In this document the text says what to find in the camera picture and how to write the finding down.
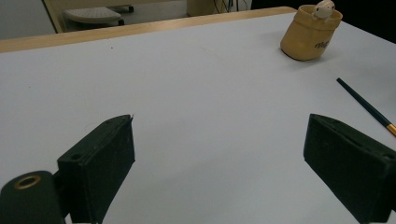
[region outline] chair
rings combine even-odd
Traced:
[[[129,7],[129,11],[133,12],[134,7]],[[71,21],[81,23],[100,24],[117,21],[119,25],[125,24],[120,13],[117,13],[107,7],[69,9],[64,11],[64,15]]]

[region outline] beige cup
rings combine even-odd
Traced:
[[[280,48],[299,61],[313,60],[323,54],[343,14],[335,10],[329,19],[314,19],[314,5],[298,8],[294,20],[280,42]]]

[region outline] cable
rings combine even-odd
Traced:
[[[246,9],[246,11],[248,11],[248,3],[247,3],[247,1],[246,0],[243,0],[244,1],[244,3],[245,3],[245,6],[247,6],[247,9]]]
[[[216,11],[220,14],[218,4],[216,3],[216,0],[213,0],[213,4],[215,4]]]
[[[221,0],[221,2],[223,3],[223,5],[224,5],[224,7],[225,7],[225,10],[226,10],[227,12],[230,12],[230,11],[228,10],[228,8],[227,8],[227,5],[225,5],[225,1],[224,1],[224,0]]]

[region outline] brush handle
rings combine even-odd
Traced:
[[[355,100],[357,100],[376,120],[378,120],[384,127],[388,128],[391,124],[378,110],[376,110],[372,105],[370,105],[366,100],[364,100],[357,92],[350,88],[341,78],[337,78],[337,82],[349,92]]]

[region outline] gray floor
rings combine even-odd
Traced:
[[[55,30],[50,17],[41,0],[0,0],[0,39],[10,39],[34,35],[51,35]],[[239,0],[240,10],[251,6],[251,0]],[[188,17],[187,1],[177,0],[165,3],[134,5],[134,12],[129,13],[127,7],[115,8],[125,20],[125,24],[149,21],[164,21]],[[69,31],[79,31],[113,24],[88,25],[73,21],[67,22]]]
[[[246,10],[250,8],[251,0],[239,1],[239,9]],[[186,18],[187,15],[187,1],[178,0],[164,3],[140,4],[134,5],[134,12],[130,13],[128,7],[113,7],[123,17],[125,24],[136,24],[150,21],[166,21],[172,19]],[[67,31],[80,31],[88,29],[97,29],[110,26],[117,26],[116,22],[108,24],[83,24],[74,21],[67,21]]]

